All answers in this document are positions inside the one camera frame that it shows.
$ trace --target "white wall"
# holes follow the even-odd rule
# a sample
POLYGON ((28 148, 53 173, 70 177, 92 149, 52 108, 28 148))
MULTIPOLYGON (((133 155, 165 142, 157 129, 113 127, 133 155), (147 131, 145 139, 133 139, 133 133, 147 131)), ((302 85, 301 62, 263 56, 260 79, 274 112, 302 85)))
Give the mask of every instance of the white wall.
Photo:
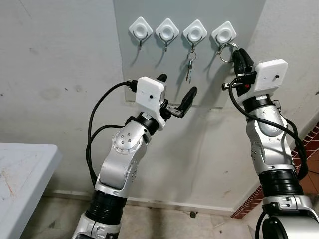
MULTIPOLYGON (((123 81, 111 0, 0 1, 0 139, 52 143, 63 161, 49 189, 92 190, 85 162, 89 113, 123 81)), ((276 91, 283 114, 302 129, 319 111, 317 0, 267 0, 248 49, 257 60, 285 59, 276 91)), ((124 89, 99 108, 95 128, 135 114, 124 89)), ((101 166, 114 130, 93 145, 101 166)), ((132 197, 235 208, 258 178, 245 119, 228 101, 223 110, 192 108, 157 132, 141 161, 132 197)))

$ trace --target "robotic arm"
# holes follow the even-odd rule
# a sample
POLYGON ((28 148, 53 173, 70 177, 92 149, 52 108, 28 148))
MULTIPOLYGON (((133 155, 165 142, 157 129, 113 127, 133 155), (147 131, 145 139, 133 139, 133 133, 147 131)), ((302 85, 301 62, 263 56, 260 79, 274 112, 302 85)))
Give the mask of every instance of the robotic arm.
POLYGON ((269 218, 262 226, 264 239, 318 239, 319 217, 299 185, 299 180, 308 171, 306 156, 300 149, 304 160, 297 175, 286 140, 287 133, 294 137, 299 148, 302 143, 297 131, 288 130, 287 120, 280 115, 279 102, 270 99, 281 85, 288 63, 273 60, 260 63, 253 70, 254 62, 244 49, 233 52, 233 61, 236 78, 223 84, 222 89, 228 89, 233 104, 246 116, 251 157, 264 191, 263 213, 257 222, 256 239, 266 214, 269 218), (237 91, 238 102, 232 88, 237 91))
POLYGON ((192 87, 179 107, 170 106, 164 98, 166 78, 162 74, 156 80, 141 77, 130 82, 130 88, 136 92, 140 114, 131 116, 113 136, 90 207, 82 214, 72 239, 118 238, 123 207, 151 137, 157 130, 163 130, 171 115, 182 118, 197 93, 197 88, 192 87))

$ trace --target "brick wall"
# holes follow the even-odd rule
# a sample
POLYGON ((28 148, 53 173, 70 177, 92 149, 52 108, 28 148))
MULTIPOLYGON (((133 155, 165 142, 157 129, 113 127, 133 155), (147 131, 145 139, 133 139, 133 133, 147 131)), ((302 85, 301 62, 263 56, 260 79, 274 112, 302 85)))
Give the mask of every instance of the brick wall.
MULTIPOLYGON (((300 181, 304 193, 319 194, 319 122, 303 140, 307 154, 308 175, 300 181)), ((300 167, 300 158, 296 148, 292 151, 297 171, 300 167)), ((243 218, 264 198, 263 189, 259 186, 253 194, 231 215, 231 218, 243 218)))

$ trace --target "key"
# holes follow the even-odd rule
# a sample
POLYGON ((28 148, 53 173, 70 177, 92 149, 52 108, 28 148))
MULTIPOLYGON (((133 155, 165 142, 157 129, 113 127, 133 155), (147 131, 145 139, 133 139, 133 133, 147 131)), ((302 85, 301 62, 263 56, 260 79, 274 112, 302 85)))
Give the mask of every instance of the key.
POLYGON ((190 59, 189 62, 188 62, 188 72, 187 72, 187 75, 186 75, 186 81, 188 81, 189 79, 189 83, 191 81, 191 70, 193 68, 193 59, 190 59))

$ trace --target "concrete floor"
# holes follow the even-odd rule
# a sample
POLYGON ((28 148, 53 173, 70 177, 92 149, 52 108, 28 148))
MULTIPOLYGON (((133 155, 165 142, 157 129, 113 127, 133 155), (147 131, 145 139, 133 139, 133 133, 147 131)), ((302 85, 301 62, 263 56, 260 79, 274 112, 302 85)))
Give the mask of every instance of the concrete floor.
MULTIPOLYGON (((20 239, 69 239, 87 201, 43 197, 20 239)), ((245 220, 224 216, 126 206, 119 239, 251 239, 258 207, 245 220)))

